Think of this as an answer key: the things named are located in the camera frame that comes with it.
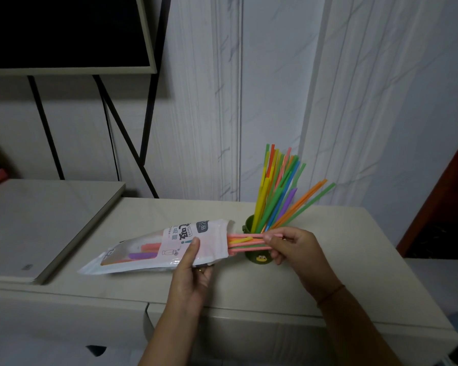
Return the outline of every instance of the red string bracelet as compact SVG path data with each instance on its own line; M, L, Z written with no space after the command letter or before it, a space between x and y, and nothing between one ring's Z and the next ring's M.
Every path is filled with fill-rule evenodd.
M332 292L330 292L328 295L326 295L324 298L322 298L320 301L318 301L318 307L320 307L321 304L323 304L325 301L327 301L330 297L335 295L339 290L341 290L344 287L345 287L344 284L341 284L336 289L334 289Z

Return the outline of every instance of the plastic bag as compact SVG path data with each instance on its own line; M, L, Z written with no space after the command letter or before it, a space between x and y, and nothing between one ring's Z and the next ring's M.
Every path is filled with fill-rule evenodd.
M78 272L99 275L140 269L174 269L194 237L200 239L200 249L193 265L213 264L229 256L228 223L226 220L185 223L124 240Z

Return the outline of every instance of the purple straw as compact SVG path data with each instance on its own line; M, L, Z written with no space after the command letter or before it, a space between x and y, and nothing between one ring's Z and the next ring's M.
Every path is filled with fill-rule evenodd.
M129 254L129 259L132 259L132 260L147 260L147 259L150 259L150 258L156 258L156 256L158 255L158 253L131 253Z
M275 221L278 221L281 218L281 216L285 214L296 192L297 192L297 188L290 190L289 195L287 196L287 200L283 204L282 210L280 211L280 214L278 215Z

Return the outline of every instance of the person's right hand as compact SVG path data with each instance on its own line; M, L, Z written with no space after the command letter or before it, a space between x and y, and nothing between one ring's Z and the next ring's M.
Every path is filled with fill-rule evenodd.
M273 234L283 234L285 240ZM263 234L265 243L288 259L304 288L319 302L341 286L313 233L296 227L279 227ZM277 264L282 257L272 252Z

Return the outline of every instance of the cabinet top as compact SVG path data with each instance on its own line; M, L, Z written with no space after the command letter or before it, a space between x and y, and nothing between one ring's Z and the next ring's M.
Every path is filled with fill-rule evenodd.
M44 285L0 283L0 289L166 303L170 272L80 275L77 271L122 240L172 225L235 221L241 232L254 203L121 198ZM376 323L452 329L405 261L363 208L313 206L291 223L312 231L338 277ZM316 302L287 263L258 265L244 254L215 265L208 306L318 316Z

